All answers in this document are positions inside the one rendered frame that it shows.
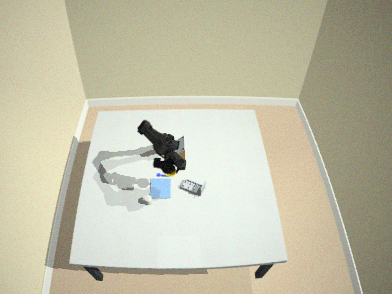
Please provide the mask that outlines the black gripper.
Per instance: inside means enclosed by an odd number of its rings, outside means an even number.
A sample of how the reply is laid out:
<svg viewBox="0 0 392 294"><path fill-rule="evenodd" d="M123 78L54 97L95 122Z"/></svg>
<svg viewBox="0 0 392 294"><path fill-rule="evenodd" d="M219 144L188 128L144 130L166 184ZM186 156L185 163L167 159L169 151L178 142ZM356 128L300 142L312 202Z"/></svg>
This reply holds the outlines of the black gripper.
<svg viewBox="0 0 392 294"><path fill-rule="evenodd" d="M153 159L153 161L154 161L153 166L154 166L154 168L160 169L162 171L162 169L163 169L163 161L160 161L160 160L161 160L161 158L154 158ZM167 159L167 160L164 160L164 161L169 162L170 160ZM177 167L176 174L178 173L179 170L185 170L185 169L186 169L186 160L184 160L184 163L180 167Z"/></svg>

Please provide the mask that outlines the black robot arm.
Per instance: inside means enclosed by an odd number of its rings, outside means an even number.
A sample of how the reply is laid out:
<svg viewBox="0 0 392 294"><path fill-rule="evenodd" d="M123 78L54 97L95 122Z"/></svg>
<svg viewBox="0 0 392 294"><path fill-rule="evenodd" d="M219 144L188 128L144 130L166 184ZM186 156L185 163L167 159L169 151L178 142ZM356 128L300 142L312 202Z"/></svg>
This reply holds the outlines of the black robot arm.
<svg viewBox="0 0 392 294"><path fill-rule="evenodd" d="M177 152L174 152L179 149L180 141L174 140L175 138L173 135L158 132L148 120L144 120L140 123L137 129L137 132L141 135L144 134L150 140L156 154L164 160L170 160L169 162L163 160L162 171L164 174L175 172L175 166L180 167L184 163L184 159ZM164 157L162 155L164 155Z"/></svg>

